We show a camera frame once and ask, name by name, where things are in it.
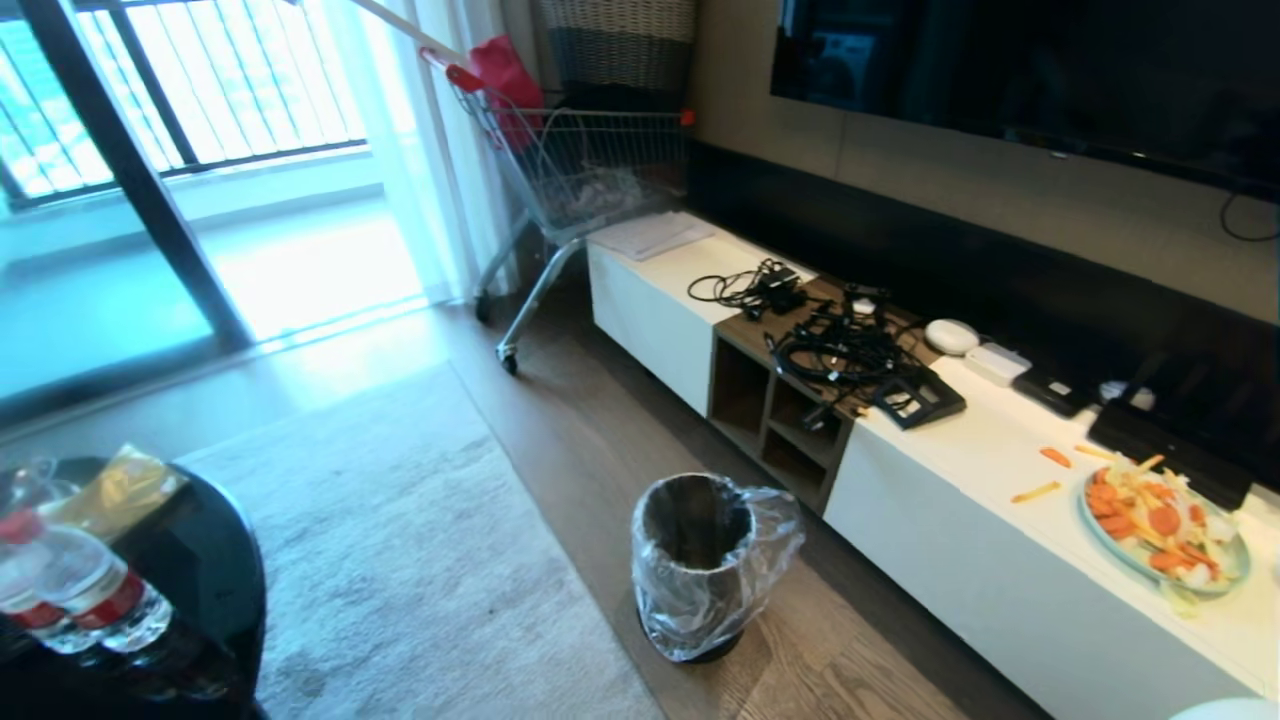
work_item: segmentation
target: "shopping cart wheel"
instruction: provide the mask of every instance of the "shopping cart wheel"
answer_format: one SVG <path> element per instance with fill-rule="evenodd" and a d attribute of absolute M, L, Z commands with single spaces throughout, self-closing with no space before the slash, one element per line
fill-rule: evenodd
<path fill-rule="evenodd" d="M 489 324 L 489 293 L 481 292 L 476 296 L 476 320 L 481 324 Z"/>

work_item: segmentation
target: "tv screen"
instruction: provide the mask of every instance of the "tv screen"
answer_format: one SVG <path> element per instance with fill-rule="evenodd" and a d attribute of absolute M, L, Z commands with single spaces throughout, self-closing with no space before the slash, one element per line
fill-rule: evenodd
<path fill-rule="evenodd" d="M 1280 195 L 1280 1 L 782 0 L 773 94 Z"/>

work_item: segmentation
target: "red bottle label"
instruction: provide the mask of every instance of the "red bottle label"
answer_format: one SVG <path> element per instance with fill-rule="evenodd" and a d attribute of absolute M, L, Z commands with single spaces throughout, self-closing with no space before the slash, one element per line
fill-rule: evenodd
<path fill-rule="evenodd" d="M 72 615 L 72 620 L 81 628 L 90 630 L 105 628 L 128 615 L 142 600 L 142 594 L 147 589 L 147 584 L 142 582 L 142 578 L 137 577 L 124 564 L 113 570 L 115 571 L 106 573 L 102 579 L 95 583 L 95 587 L 90 592 L 77 598 L 78 601 L 86 598 L 86 596 L 93 598 L 92 606 L 88 609 L 74 609 L 77 612 Z M 77 602 L 77 605 L 83 607 L 88 602 Z"/>
<path fill-rule="evenodd" d="M 38 630 L 61 620 L 63 615 L 65 614 L 52 605 L 37 602 L 26 610 L 10 612 L 9 619 L 28 630 Z"/>

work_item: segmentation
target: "shopping cart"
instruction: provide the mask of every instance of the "shopping cart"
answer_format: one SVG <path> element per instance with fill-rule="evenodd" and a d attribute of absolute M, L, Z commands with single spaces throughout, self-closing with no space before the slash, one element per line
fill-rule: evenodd
<path fill-rule="evenodd" d="M 524 109 L 439 53 L 420 55 L 443 69 L 462 109 L 480 123 L 513 190 L 556 252 L 498 343 L 516 374 L 516 346 L 564 264 L 588 233 L 671 205 L 684 195 L 692 113 L 612 113 Z M 489 286 L 524 234 L 518 228 L 493 258 L 475 292 L 476 318 L 489 320 Z"/>

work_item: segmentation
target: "balcony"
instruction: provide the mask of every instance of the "balcony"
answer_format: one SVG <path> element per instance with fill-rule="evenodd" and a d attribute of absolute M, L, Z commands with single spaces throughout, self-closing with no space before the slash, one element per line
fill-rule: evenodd
<path fill-rule="evenodd" d="M 420 301 L 319 4 L 74 8 L 116 106 L 257 340 Z M 0 336 L 61 338 L 18 357 L 0 397 L 207 332 L 174 310 L 189 306 L 183 288 L 12 0 L 0 0 Z M 87 301 L 104 297 L 110 306 Z"/>

